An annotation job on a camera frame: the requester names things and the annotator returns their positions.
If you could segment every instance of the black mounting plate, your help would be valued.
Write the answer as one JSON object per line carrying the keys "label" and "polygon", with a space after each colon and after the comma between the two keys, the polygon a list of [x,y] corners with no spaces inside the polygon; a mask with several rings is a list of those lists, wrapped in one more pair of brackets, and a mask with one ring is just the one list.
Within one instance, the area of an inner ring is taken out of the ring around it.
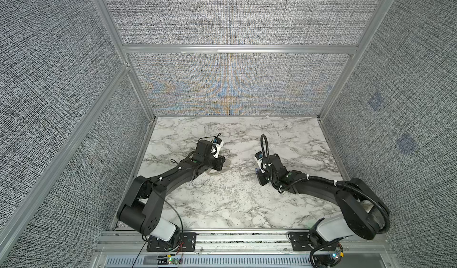
{"label": "black mounting plate", "polygon": [[[194,252],[195,251],[195,241],[196,241],[197,233],[195,232],[184,232],[182,237],[182,245],[180,251],[183,252]],[[152,237],[152,240],[148,242],[148,247],[146,248],[147,252],[168,252],[167,249],[169,245],[164,243],[163,240]]]}
{"label": "black mounting plate", "polygon": [[[308,239],[308,233],[303,232],[289,232],[288,237],[292,244],[294,251],[311,251],[311,242]],[[337,243],[334,243],[330,246],[324,247],[323,251],[334,251],[336,249]]]}

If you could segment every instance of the gray textured wall panel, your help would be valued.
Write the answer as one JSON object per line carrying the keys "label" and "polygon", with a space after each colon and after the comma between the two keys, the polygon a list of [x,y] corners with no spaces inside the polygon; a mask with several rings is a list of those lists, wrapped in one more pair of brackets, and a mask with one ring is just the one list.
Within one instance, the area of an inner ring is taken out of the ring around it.
{"label": "gray textured wall panel", "polygon": [[125,43],[357,44],[380,0],[106,0]]}
{"label": "gray textured wall panel", "polygon": [[158,115],[317,114],[346,54],[130,54]]}
{"label": "gray textured wall panel", "polygon": [[125,77],[1,267],[87,267],[148,123]]}
{"label": "gray textured wall panel", "polygon": [[92,0],[1,0],[0,228],[121,62]]}
{"label": "gray textured wall panel", "polygon": [[352,177],[391,208],[404,268],[457,243],[457,0],[395,0],[324,120]]}

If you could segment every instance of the white marble tabletop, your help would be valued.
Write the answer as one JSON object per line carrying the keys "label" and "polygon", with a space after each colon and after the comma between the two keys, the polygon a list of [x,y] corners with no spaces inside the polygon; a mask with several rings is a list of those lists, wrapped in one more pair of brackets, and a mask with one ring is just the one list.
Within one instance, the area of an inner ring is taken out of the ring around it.
{"label": "white marble tabletop", "polygon": [[[160,117],[152,133],[139,175],[151,177],[174,167],[197,145],[197,139],[221,133],[226,169],[204,173],[181,185],[167,201],[185,228],[309,228],[321,217],[339,213],[327,201],[260,186],[254,154],[260,135],[268,138],[288,170],[342,180],[316,118],[307,117]],[[166,204],[162,216],[180,225]]]}

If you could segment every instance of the enclosure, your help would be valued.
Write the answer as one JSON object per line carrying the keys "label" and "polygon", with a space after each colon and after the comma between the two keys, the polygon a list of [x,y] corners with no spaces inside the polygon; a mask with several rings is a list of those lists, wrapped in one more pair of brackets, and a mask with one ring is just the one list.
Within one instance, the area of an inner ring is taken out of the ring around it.
{"label": "enclosure", "polygon": [[[116,218],[132,180],[218,133],[225,170],[167,197],[185,229],[309,229],[339,213],[258,184],[265,134],[289,170],[370,186],[390,209],[381,247],[392,265],[452,266],[456,10],[457,0],[2,0],[1,267],[97,267],[110,231],[132,232]],[[168,207],[162,216],[179,222]],[[135,256],[143,241],[129,241],[119,246]]]}

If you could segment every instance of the gray marble vein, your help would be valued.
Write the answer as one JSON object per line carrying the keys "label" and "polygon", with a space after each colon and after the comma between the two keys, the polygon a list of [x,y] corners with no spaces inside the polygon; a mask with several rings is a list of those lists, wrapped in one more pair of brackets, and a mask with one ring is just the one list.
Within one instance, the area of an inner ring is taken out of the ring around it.
{"label": "gray marble vein", "polygon": [[[327,201],[279,194],[269,184],[262,187],[254,172],[254,154],[265,134],[270,154],[279,154],[289,170],[342,180],[316,118],[161,117],[139,175],[156,176],[173,168],[170,159],[180,161],[195,149],[198,138],[218,133],[224,140],[226,169],[204,173],[167,196],[185,228],[309,228],[319,218],[339,213]],[[162,216],[179,225],[166,204]]]}

